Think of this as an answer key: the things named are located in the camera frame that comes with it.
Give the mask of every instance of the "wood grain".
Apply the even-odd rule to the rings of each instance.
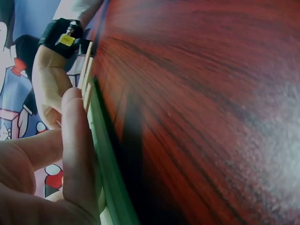
[[[142,224],[300,224],[299,12],[110,1],[93,73]]]

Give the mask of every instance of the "yellow tag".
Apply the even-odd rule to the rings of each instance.
[[[74,37],[70,37],[67,34],[63,34],[61,35],[60,39],[59,39],[59,43],[62,43],[63,45],[66,46],[72,46],[72,44],[74,43],[75,38]]]

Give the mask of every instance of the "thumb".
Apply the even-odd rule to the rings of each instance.
[[[62,141],[64,199],[97,216],[95,152],[81,91],[77,88],[69,89],[62,100]]]

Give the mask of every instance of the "black wristband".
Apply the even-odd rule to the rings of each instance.
[[[68,28],[71,28],[73,30],[70,36],[75,39],[74,43],[71,46],[58,43],[61,35],[66,34]],[[78,50],[82,37],[83,29],[79,21],[66,20],[61,18],[59,20],[53,20],[50,24],[48,24],[39,41],[39,45],[44,45],[47,48],[50,48],[51,50],[62,55],[66,59],[69,59],[72,57],[75,51]]]

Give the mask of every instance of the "cartoon poster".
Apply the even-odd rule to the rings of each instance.
[[[38,41],[60,0],[0,1],[0,141],[29,137],[47,130],[41,121],[31,84]],[[77,85],[83,57],[66,66]],[[36,195],[47,197],[61,188],[62,163],[36,172]]]

